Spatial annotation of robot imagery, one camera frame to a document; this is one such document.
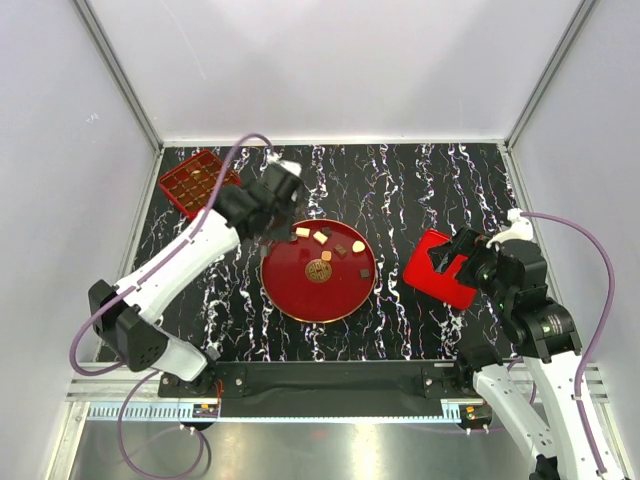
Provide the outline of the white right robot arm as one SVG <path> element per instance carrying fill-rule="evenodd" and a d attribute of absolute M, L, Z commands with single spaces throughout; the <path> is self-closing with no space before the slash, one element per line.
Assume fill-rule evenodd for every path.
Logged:
<path fill-rule="evenodd" d="M 479 395 L 528 460 L 532 479 L 622 479 L 588 391 L 582 351 L 569 311 L 548 294 L 547 262 L 526 220 L 487 237 L 469 227 L 427 249 L 433 271 L 485 294 L 535 384 L 539 415 L 489 347 L 460 355 L 454 384 Z"/>

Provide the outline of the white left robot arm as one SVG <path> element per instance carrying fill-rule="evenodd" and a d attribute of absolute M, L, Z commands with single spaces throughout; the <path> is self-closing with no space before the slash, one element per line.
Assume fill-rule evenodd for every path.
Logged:
<path fill-rule="evenodd" d="M 290 239 L 303 190 L 301 172 L 297 162 L 275 160 L 259 178 L 221 187 L 214 203 L 146 264 L 113 285 L 100 280 L 90 288 L 93 329 L 131 371 L 172 374 L 196 396 L 214 388 L 209 358 L 157 321 L 210 264 L 243 241 Z"/>

